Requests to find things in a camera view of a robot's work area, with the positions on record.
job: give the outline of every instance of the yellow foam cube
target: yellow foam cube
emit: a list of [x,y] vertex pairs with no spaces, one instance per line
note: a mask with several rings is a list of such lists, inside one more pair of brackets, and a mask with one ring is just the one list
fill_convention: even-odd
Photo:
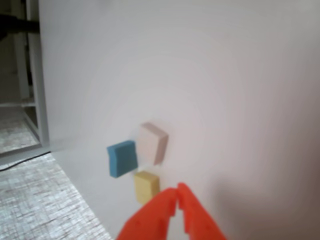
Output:
[[136,199],[145,204],[160,192],[160,180],[157,175],[140,171],[134,175]]

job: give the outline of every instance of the gray carpet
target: gray carpet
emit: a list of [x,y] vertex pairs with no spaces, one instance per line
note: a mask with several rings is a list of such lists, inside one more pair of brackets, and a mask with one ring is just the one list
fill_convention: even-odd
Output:
[[[17,122],[0,139],[0,152],[35,141]],[[49,239],[112,239],[51,154],[0,172],[0,240]]]

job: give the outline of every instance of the blue foam cube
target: blue foam cube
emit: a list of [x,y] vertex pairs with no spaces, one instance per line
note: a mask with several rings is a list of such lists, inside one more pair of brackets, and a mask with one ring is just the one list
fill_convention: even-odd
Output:
[[110,176],[118,178],[138,168],[136,144],[134,141],[124,141],[108,146]]

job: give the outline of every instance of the white panel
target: white panel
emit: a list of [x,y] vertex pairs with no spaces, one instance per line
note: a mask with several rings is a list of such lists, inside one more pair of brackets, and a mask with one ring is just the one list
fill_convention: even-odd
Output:
[[148,170],[162,189],[188,184],[229,239],[320,238],[319,13],[318,0],[40,2],[54,156],[112,236],[140,205],[106,147],[151,120],[170,140]]

